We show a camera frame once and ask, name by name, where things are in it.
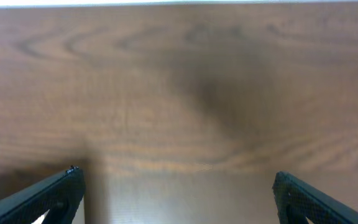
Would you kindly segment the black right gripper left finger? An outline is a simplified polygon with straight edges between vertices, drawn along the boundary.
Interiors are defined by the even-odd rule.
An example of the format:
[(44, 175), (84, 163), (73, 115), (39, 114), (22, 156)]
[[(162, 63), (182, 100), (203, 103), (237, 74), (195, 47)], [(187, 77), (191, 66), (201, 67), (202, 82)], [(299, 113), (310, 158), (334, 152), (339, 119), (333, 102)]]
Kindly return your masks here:
[(83, 170), (71, 166), (0, 200), (0, 224), (72, 224), (86, 190)]

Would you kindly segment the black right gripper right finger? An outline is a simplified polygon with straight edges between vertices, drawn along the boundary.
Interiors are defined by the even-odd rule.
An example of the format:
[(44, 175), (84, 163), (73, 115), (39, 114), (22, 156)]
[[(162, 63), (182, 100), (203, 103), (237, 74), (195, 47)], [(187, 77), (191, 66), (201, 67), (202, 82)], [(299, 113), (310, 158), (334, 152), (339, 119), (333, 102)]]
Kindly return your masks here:
[(358, 224), (358, 212), (294, 175), (276, 173), (272, 186), (280, 224)]

